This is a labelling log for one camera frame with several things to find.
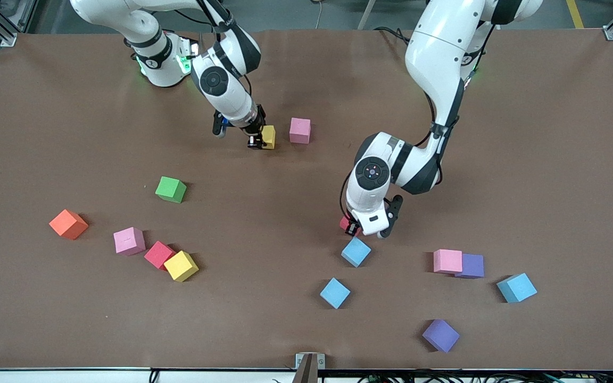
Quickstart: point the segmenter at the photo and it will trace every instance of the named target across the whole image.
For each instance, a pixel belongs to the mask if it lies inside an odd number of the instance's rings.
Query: cable
[[[415,144],[415,145],[413,145],[413,146],[415,146],[415,147],[417,148],[418,146],[420,146],[420,145],[424,144],[424,143],[425,143],[425,141],[427,141],[427,140],[428,140],[428,138],[430,138],[430,135],[431,135],[431,134],[432,134],[432,131],[428,131],[427,136],[425,136],[425,138],[423,138],[423,140],[422,140],[422,141],[420,141],[419,143],[416,143],[416,144]]]
[[[340,211],[342,212],[342,215],[345,216],[349,221],[353,221],[354,219],[349,215],[348,211],[345,211],[345,208],[342,205],[342,196],[345,193],[345,185],[347,185],[347,181],[350,175],[351,173],[347,173],[347,177],[345,177],[345,181],[342,182],[342,188],[340,189]]]
[[[427,104],[430,105],[430,112],[432,112],[432,121],[436,120],[436,111],[434,109],[434,102],[432,102],[432,99],[430,98],[430,95],[427,94],[427,92],[424,92],[425,94],[425,98],[427,99]]]
[[[148,383],[156,383],[160,377],[160,370],[151,369],[151,375],[148,377]]]
[[[212,24],[210,22],[206,22],[206,21],[201,21],[201,20],[195,20],[192,17],[190,17],[189,15],[181,12],[180,10],[175,10],[175,12],[177,12],[178,14],[180,14],[184,19],[189,19],[192,22],[197,22],[198,24],[205,24],[205,25],[210,25],[212,26]]]
[[[373,29],[373,31],[385,31],[385,32],[389,32],[390,34],[393,34],[396,38],[403,40],[403,42],[408,45],[409,41],[411,41],[411,39],[409,39],[408,37],[404,36],[401,32],[401,28],[397,28],[396,31],[393,31],[390,28],[387,27],[377,27],[375,29]]]
[[[247,86],[249,88],[248,93],[252,95],[252,82],[250,82],[250,79],[247,77],[247,75],[244,75],[243,77],[245,77],[245,81],[247,81]]]
[[[482,45],[482,50],[479,52],[479,58],[477,58],[477,63],[475,63],[475,66],[472,68],[473,72],[477,72],[477,67],[479,66],[479,62],[482,60],[482,56],[484,56],[484,51],[486,50],[486,43],[488,42],[489,37],[491,37],[491,32],[493,32],[493,29],[495,28],[495,25],[491,26],[491,29],[488,31],[488,34],[486,35],[486,39],[484,40],[484,45]]]
[[[318,11],[318,19],[316,19],[316,28],[314,29],[318,29],[318,24],[321,22],[321,13],[323,13],[323,2],[318,2],[318,5],[321,9]]]

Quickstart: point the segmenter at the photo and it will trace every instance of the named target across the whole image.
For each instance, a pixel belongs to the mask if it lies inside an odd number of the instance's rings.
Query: foam cube
[[[276,147],[276,128],[272,124],[262,128],[262,140],[265,143],[263,148],[273,150]]]
[[[525,273],[511,276],[496,284],[508,303],[521,302],[538,293]]]
[[[430,327],[423,332],[423,337],[438,351],[449,352],[458,341],[460,334],[453,330],[453,327],[445,320],[437,319],[433,320]]]
[[[137,228],[128,228],[112,235],[115,240],[115,252],[120,255],[134,255],[146,250],[143,232]]]
[[[333,278],[330,280],[330,282],[328,282],[323,291],[321,291],[321,298],[325,299],[331,306],[338,309],[345,299],[347,299],[350,293],[351,291],[349,291],[348,288],[345,288],[340,281]]]
[[[342,217],[342,220],[340,220],[340,227],[342,228],[342,230],[347,231],[349,226],[350,226],[349,220],[346,217]],[[360,232],[361,232],[361,228],[357,228],[353,234],[356,236]]]
[[[353,264],[354,267],[359,267],[368,254],[370,254],[370,247],[356,237],[352,237],[347,247],[342,250],[342,257]]]
[[[458,278],[484,278],[484,257],[477,254],[462,254],[462,271],[453,274]]]
[[[61,211],[56,218],[49,222],[49,226],[51,226],[59,236],[72,240],[80,237],[80,234],[85,232],[89,227],[77,213],[73,213],[68,209]]]
[[[311,120],[292,118],[290,121],[290,141],[295,144],[308,144],[311,137]]]
[[[460,250],[436,250],[434,252],[434,271],[446,274],[462,272],[462,252]]]
[[[158,269],[167,271],[167,268],[165,267],[165,261],[173,257],[175,253],[176,252],[170,249],[168,245],[165,245],[158,240],[158,242],[156,242],[155,245],[153,245],[153,247],[148,250],[145,255],[145,258],[148,262],[150,262]]]
[[[186,192],[186,185],[178,179],[170,177],[161,177],[160,184],[155,190],[155,194],[164,201],[180,204],[183,199],[183,194]]]
[[[173,257],[165,261],[165,267],[170,272],[172,279],[183,282],[198,271],[198,267],[193,262],[187,252],[178,252]]]

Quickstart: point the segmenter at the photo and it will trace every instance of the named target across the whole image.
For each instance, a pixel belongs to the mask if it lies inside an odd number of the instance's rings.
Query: red cube
[[[158,242],[156,242],[155,245],[153,245],[153,247],[148,250],[145,255],[145,258],[146,260],[148,260],[148,262],[153,264],[153,266],[157,267],[158,269],[162,271],[167,271],[167,268],[165,267],[165,261],[173,257],[173,255],[175,254],[176,252],[170,249],[168,245],[165,245],[158,240]]]

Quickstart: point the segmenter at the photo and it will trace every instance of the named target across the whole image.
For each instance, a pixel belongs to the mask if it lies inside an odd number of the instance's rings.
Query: purple cube
[[[115,240],[115,252],[121,255],[134,255],[146,250],[143,232],[137,228],[128,228],[112,235]]]
[[[458,341],[460,334],[453,330],[453,327],[450,327],[445,320],[437,319],[423,332],[423,337],[438,351],[449,352]]]
[[[456,272],[453,276],[469,279],[484,278],[484,256],[463,253],[462,271]]]

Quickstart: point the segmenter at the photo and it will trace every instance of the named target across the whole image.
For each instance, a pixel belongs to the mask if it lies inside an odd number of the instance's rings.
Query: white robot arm
[[[226,126],[241,128],[248,146],[263,148],[265,113],[246,92],[240,77],[257,69],[262,53],[218,0],[70,0],[75,12],[92,24],[120,32],[136,52],[141,72],[158,87],[172,87],[190,73],[195,85],[216,109],[213,133],[223,137]],[[201,10],[214,31],[224,34],[201,55],[189,39],[163,32],[148,12],[185,8]]]
[[[425,140],[412,145],[387,133],[366,138],[356,153],[347,184],[347,218],[352,235],[386,238],[399,216],[402,198],[385,199],[390,184],[410,194],[441,182],[441,159],[458,120],[465,82],[494,24],[533,14],[542,0],[431,0],[406,50],[406,68],[436,107]]]

